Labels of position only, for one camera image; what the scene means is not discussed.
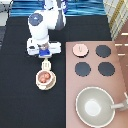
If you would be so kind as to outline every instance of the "black table surface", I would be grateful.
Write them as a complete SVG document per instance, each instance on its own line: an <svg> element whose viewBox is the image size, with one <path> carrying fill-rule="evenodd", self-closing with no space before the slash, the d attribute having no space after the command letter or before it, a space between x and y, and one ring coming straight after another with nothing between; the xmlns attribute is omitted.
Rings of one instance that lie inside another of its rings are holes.
<svg viewBox="0 0 128 128"><path fill-rule="evenodd" d="M49 31L51 41L62 43L62 52L49 59L57 77L49 91L35 83L42 59L25 54L31 37L27 18L11 17L6 25L0 51L0 128L66 128L65 43L110 41L107 16L67 17L63 30Z"/></svg>

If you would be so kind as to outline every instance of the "bowl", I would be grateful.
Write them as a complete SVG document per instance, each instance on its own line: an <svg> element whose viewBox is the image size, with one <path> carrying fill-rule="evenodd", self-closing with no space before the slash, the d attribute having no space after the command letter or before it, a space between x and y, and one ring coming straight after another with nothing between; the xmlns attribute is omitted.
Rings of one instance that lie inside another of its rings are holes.
<svg viewBox="0 0 128 128"><path fill-rule="evenodd" d="M88 126L105 127L115 116L112 97L99 87L87 87L76 98L76 112Z"/></svg>

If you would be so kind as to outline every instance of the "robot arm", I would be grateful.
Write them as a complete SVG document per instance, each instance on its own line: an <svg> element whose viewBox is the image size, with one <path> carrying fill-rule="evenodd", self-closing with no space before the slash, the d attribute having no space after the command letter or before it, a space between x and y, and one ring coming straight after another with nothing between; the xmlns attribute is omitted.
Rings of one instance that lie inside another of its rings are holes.
<svg viewBox="0 0 128 128"><path fill-rule="evenodd" d="M48 45L50 55L61 52L61 44L49 43L48 29L61 30L66 24L66 17L63 12L61 0L53 0L52 10L37 10L28 18L29 30L32 38L27 41L29 55L40 54L41 47Z"/></svg>

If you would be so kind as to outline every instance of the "blue floor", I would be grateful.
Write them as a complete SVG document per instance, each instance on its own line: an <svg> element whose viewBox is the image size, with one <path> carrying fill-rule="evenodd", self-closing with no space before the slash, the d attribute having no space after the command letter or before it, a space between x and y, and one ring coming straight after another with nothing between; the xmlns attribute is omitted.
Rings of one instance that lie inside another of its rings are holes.
<svg viewBox="0 0 128 128"><path fill-rule="evenodd" d="M42 9L38 0L14 0L10 16L29 16ZM66 16L106 15L103 0L70 0Z"/></svg>

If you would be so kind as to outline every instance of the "food in bowl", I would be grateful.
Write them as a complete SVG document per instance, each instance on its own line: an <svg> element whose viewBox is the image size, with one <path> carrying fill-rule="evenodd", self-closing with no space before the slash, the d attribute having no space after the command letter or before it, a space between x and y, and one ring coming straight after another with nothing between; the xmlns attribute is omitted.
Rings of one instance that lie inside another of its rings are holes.
<svg viewBox="0 0 128 128"><path fill-rule="evenodd" d="M43 72L40 77L39 77L39 81L41 83L47 83L51 78L51 75L48 72Z"/></svg>

